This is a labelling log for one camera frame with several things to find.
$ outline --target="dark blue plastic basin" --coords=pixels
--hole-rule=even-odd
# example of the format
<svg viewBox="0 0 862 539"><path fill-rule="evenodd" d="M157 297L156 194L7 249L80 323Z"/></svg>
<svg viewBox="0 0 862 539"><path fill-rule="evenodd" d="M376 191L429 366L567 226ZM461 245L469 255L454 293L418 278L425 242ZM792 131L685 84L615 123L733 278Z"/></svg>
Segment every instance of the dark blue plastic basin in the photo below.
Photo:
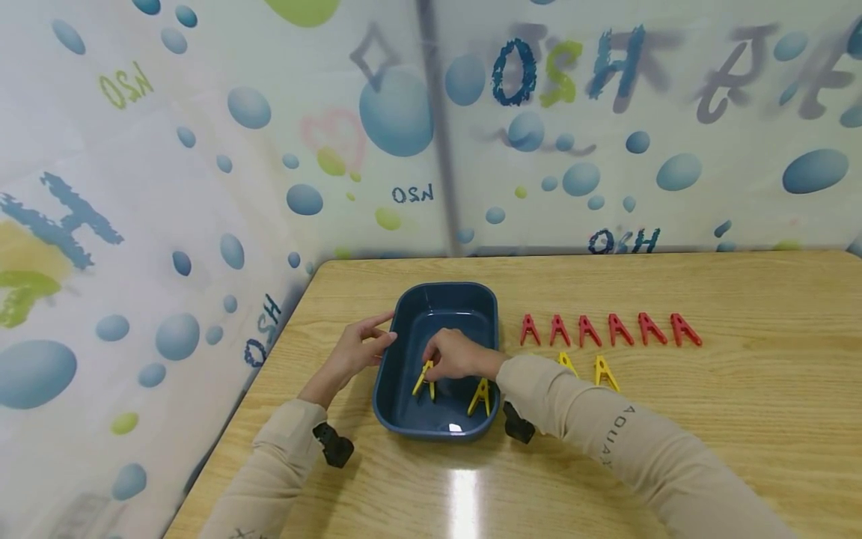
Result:
<svg viewBox="0 0 862 539"><path fill-rule="evenodd" d="M482 346L497 349L494 292L479 283L427 283L401 296L390 329L398 338L380 362L372 399L374 414L387 429L411 438L474 440L488 430L500 407L496 384L490 384L490 417L481 402L472 417L467 416L479 378L437 381L434 402L427 385L416 397L411 394L422 373L422 351L442 328L460 329Z"/></svg>

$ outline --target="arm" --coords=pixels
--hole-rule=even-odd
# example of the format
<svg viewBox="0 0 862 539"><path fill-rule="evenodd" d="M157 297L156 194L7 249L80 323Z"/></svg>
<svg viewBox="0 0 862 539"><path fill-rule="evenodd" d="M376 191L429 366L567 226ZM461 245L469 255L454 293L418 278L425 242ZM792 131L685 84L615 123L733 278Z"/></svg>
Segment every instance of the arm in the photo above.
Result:
<svg viewBox="0 0 862 539"><path fill-rule="evenodd" d="M696 436L609 389L535 356L490 364L518 413L630 486L673 537L794 533Z"/></svg>

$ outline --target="green circle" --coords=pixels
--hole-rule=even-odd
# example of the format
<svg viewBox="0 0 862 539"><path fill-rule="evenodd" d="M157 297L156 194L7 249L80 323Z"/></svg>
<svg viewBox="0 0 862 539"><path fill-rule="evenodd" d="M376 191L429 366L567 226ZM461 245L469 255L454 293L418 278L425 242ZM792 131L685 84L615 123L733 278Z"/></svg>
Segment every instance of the green circle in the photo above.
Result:
<svg viewBox="0 0 862 539"><path fill-rule="evenodd" d="M338 9L340 0L266 0L287 22L303 28L320 26Z"/></svg>

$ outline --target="person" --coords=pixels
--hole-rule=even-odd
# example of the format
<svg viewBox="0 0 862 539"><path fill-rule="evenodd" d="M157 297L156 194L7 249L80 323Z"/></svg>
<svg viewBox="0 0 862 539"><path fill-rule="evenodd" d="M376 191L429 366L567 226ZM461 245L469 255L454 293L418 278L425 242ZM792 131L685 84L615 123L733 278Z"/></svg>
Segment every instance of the person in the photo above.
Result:
<svg viewBox="0 0 862 539"><path fill-rule="evenodd" d="M204 539L275 539L308 478L320 443L312 429L326 421L335 394L377 365L397 338L378 329L392 312L352 323L297 398L282 404L260 430L253 452L213 508ZM530 355L509 358L457 329L428 342L425 380L478 376L493 380L542 433L601 462L652 509L671 537L793 537L794 533L696 436L609 388Z"/></svg>

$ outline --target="red clothespin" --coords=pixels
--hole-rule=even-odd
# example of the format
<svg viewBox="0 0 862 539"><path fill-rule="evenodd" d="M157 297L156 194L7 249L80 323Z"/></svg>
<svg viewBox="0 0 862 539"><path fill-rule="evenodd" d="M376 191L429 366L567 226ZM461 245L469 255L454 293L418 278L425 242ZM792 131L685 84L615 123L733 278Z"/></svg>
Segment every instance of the red clothespin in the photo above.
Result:
<svg viewBox="0 0 862 539"><path fill-rule="evenodd" d="M640 335L643 337L644 346L647 344L647 340L649 339L649 332L652 331L653 335L659 338L662 344L667 344L667 337L665 334L661 332L659 326L655 325L652 318L646 312L641 312L638 314L638 324L640 324Z"/></svg>
<svg viewBox="0 0 862 539"><path fill-rule="evenodd" d="M560 318L559 315L554 315L551 319L551 346L553 346L553 339L557 336L557 332L563 334L563 340L565 341L566 346L572 345L572 341L569 340L569 333L565 330L563 319Z"/></svg>
<svg viewBox="0 0 862 539"><path fill-rule="evenodd" d="M612 312L608 315L608 325L610 326L610 346L616 346L617 333L622 335L622 338L626 340L629 346L634 346L634 339L631 334L628 333L628 329L626 329L626 326L622 324L622 321L616 313Z"/></svg>
<svg viewBox="0 0 862 539"><path fill-rule="evenodd" d="M590 334L598 347L602 347L602 339L596 333L596 329L592 327L592 322L586 315L581 315L578 319L578 346L581 348L584 347L584 334L586 333Z"/></svg>
<svg viewBox="0 0 862 539"><path fill-rule="evenodd" d="M539 342L539 332L536 331L536 324L533 322L533 317L530 313L524 315L524 319L521 322L521 346L524 346L524 339L527 338L527 332L533 334L533 338L536 340L536 344L541 346L541 342Z"/></svg>
<svg viewBox="0 0 862 539"><path fill-rule="evenodd" d="M703 341L697 333L695 333L695 330L678 312L671 314L671 326L673 326L673 340L677 342L677 346L683 346L683 333L685 333L697 346L703 344Z"/></svg>

